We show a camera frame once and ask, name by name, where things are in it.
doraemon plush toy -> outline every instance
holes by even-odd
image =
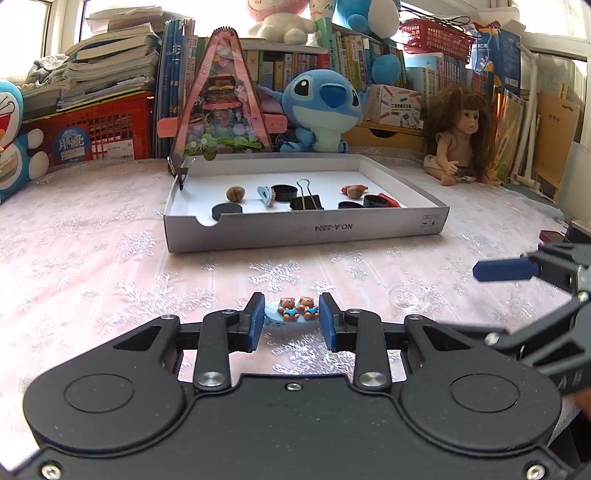
[[[335,22],[365,35],[391,38],[400,26],[399,0],[336,0]],[[393,85],[400,76],[396,55],[378,57],[372,66],[374,83]]]
[[[0,80],[0,203],[26,182],[45,175],[49,168],[45,152],[37,152],[32,157],[27,153],[43,142],[41,130],[37,128],[16,138],[21,128],[22,109],[20,90]]]

red basket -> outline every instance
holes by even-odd
[[[152,93],[136,93],[28,121],[21,133],[43,131],[40,149],[49,155],[52,167],[107,158],[151,158],[153,103]]]
[[[468,63],[474,38],[455,28],[446,27],[426,18],[408,20],[400,25],[404,33],[406,53],[442,52]]]

cardboard box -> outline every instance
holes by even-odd
[[[521,93],[521,50],[518,35],[500,28],[481,28],[470,25],[468,33],[476,37],[470,54],[470,68],[476,72],[492,72],[496,86],[511,93]]]
[[[293,211],[289,203],[279,202],[265,207],[257,194],[257,186],[296,186],[298,179],[310,181],[322,210]],[[363,155],[230,154],[213,161],[197,157],[182,190],[179,182],[177,176],[164,209],[171,253],[432,235],[441,232],[449,213],[433,195]],[[401,208],[338,209],[342,201],[362,204],[340,191],[359,183],[369,187],[367,193],[385,193]],[[307,196],[306,182],[300,184]],[[246,191],[242,213],[224,214],[216,222],[212,207],[227,202],[230,186]]]
[[[390,85],[372,85],[368,90],[369,119],[393,127],[422,128],[421,93]]]
[[[557,189],[561,187],[579,111],[576,103],[550,93],[538,93],[540,129],[535,141],[534,173]]]

doll hair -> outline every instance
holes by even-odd
[[[492,114],[491,107],[482,95],[462,85],[450,85],[434,96],[427,110],[423,125],[423,148],[428,155],[437,153],[436,135],[451,132],[456,126],[462,110],[478,110],[478,132],[470,138],[474,176],[480,179],[492,158]]]

pink plush toy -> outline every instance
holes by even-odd
[[[300,16],[309,0],[247,0],[248,12],[256,24],[251,37],[274,43],[305,45],[308,35],[316,33],[316,23]]]
[[[301,15],[309,0],[246,0],[248,14],[255,22],[262,22],[272,14]]]

